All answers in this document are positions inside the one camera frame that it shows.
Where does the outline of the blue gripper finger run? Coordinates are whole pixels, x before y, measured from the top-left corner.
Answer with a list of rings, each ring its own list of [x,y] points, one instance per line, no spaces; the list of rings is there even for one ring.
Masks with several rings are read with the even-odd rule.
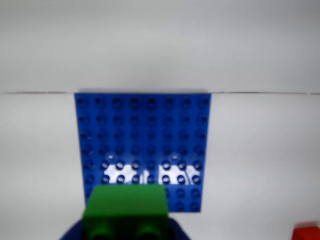
[[[169,218],[168,240],[191,240],[191,238],[175,219]]]
[[[60,240],[82,240],[82,239],[83,239],[83,223],[82,223],[82,220],[78,220],[60,238]]]

